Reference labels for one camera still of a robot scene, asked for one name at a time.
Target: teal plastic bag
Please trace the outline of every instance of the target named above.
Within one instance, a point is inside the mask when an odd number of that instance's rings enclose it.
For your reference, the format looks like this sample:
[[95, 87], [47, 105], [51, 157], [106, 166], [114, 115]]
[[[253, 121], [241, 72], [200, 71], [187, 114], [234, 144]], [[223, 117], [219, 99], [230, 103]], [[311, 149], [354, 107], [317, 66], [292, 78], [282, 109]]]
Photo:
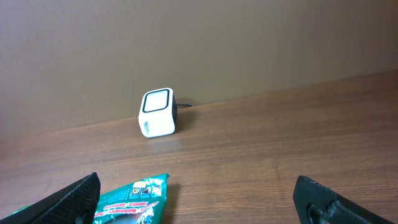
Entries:
[[160, 224], [168, 177], [145, 178], [101, 195], [93, 224]]

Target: white cube device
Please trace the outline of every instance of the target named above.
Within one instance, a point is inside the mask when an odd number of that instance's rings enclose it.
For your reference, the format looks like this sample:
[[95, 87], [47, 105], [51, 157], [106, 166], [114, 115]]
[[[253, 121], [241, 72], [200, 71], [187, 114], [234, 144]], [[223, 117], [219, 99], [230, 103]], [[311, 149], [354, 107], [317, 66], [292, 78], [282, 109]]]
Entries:
[[173, 90], [162, 88], [147, 92], [142, 97], [138, 122], [142, 134], [147, 138], [173, 134], [177, 122]]

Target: plain wall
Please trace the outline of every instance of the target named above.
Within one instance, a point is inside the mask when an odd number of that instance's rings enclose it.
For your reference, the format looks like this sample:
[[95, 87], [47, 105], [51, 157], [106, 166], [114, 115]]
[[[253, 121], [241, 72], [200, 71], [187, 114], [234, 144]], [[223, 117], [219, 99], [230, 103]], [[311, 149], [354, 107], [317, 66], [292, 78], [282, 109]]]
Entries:
[[398, 1], [1, 1], [0, 139], [398, 68]]

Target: brown surface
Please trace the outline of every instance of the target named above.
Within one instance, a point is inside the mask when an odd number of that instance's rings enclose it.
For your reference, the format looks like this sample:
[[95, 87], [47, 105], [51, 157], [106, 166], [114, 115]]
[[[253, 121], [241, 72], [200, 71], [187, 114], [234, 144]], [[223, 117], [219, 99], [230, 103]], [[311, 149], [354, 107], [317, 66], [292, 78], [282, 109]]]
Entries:
[[298, 223], [299, 175], [398, 222], [398, 72], [182, 109], [161, 138], [129, 118], [0, 147], [1, 217], [97, 171], [102, 193], [168, 172], [165, 223]]
[[0, 1], [0, 141], [398, 69], [397, 0]]

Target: wooden table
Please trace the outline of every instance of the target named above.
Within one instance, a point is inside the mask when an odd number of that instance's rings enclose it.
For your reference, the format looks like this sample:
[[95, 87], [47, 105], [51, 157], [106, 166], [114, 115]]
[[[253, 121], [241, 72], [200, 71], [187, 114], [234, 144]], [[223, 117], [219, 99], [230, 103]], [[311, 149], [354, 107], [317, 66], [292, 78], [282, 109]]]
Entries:
[[1, 218], [96, 171], [102, 193], [168, 172], [164, 223], [298, 223], [299, 175], [398, 222], [398, 72], [185, 108], [161, 138], [128, 118], [0, 149]]

